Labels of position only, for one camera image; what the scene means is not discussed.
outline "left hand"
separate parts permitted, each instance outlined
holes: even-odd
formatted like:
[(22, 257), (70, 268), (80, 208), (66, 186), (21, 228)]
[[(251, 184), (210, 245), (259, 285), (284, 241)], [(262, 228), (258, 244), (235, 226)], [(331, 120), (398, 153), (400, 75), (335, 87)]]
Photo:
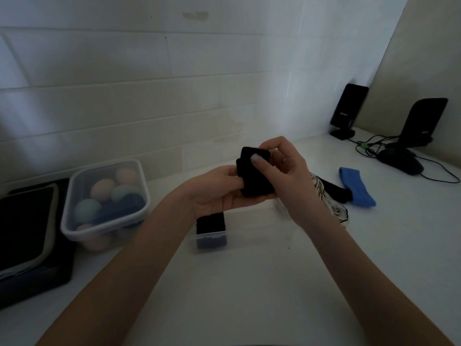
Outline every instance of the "left hand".
[(244, 197), (240, 192), (243, 186), (243, 179), (237, 177), (237, 167), (226, 165), (184, 182), (177, 190), (191, 201), (196, 219), (226, 210), (259, 204), (277, 197), (275, 194)]

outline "blue sock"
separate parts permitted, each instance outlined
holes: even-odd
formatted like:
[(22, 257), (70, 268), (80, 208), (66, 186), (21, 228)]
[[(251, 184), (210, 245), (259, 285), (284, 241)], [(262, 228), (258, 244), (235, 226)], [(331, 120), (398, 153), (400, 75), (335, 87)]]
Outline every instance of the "blue sock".
[(352, 192), (352, 204), (367, 208), (376, 206), (376, 202), (366, 191), (365, 185), (360, 178), (359, 170), (340, 167), (339, 178), (343, 185)]

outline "fingernail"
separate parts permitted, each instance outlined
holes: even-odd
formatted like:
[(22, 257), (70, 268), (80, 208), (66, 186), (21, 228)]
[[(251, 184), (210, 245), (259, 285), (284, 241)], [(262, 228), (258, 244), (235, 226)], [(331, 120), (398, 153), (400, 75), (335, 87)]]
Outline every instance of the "fingernail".
[(257, 163), (261, 160), (261, 157), (255, 153), (251, 156), (250, 160), (252, 163)]

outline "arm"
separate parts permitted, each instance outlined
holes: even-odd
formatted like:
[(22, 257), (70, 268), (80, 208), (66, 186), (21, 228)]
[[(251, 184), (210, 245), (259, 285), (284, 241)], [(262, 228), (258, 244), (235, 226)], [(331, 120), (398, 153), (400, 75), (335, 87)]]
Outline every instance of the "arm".
[(254, 205), (236, 167), (219, 167), (167, 195), (135, 238), (78, 294), (38, 345), (119, 345), (182, 240), (200, 216)]
[(284, 137), (264, 142), (272, 167), (252, 162), (309, 236), (372, 345), (453, 345), (360, 249), (321, 203), (302, 156)]

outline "forearm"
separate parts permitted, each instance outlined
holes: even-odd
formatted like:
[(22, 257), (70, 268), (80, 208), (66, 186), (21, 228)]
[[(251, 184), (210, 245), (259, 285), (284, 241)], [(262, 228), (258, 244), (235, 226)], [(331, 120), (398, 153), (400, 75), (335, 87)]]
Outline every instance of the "forearm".
[(373, 345), (452, 345), (322, 203), (308, 208), (301, 225)]
[(193, 222), (181, 197), (168, 195), (38, 345), (121, 344)]

